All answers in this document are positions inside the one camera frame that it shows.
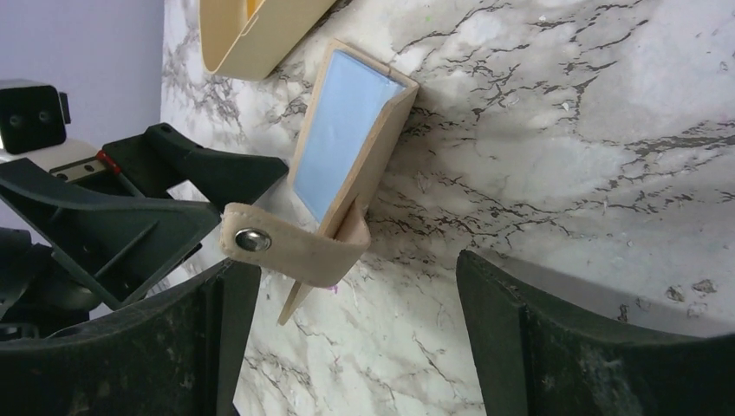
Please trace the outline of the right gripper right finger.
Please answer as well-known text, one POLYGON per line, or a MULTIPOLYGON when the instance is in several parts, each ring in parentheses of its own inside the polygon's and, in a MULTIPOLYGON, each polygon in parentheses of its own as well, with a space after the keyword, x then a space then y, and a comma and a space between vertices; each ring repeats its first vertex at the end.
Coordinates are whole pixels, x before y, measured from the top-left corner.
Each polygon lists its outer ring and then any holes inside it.
POLYGON ((489 415, 731 415, 734 338, 636 327, 464 250, 456 282, 489 415))

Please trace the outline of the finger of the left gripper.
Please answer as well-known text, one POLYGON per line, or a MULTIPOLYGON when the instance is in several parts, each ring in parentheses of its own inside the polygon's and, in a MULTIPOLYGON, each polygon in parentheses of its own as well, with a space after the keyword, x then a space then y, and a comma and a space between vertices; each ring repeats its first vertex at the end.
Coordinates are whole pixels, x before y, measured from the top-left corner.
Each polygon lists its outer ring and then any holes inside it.
POLYGON ((203 147, 167 123, 104 145, 101 161, 145 197, 169 198, 170 188, 190 181, 217 208, 255 203, 289 171, 277 157, 203 147))

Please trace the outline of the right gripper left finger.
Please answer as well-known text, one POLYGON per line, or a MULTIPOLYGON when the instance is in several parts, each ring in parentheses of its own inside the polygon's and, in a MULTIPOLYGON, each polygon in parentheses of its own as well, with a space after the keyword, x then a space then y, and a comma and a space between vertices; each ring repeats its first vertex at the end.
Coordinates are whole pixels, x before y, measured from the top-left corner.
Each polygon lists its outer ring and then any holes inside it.
POLYGON ((260 277, 224 260, 101 318, 4 342, 2 414, 235 414, 260 277))

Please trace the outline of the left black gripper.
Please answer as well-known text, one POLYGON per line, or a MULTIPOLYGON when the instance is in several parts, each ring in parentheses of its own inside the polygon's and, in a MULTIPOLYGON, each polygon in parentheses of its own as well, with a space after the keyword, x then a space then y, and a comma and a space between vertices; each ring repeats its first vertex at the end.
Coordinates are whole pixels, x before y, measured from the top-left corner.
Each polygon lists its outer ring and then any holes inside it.
POLYGON ((54 257, 29 230, 1 227, 2 341, 86 322, 102 302, 111 309, 137 302, 220 221, 209 203, 110 195, 48 173, 102 172, 95 154, 74 139, 18 155, 1 151, 1 198, 54 257))

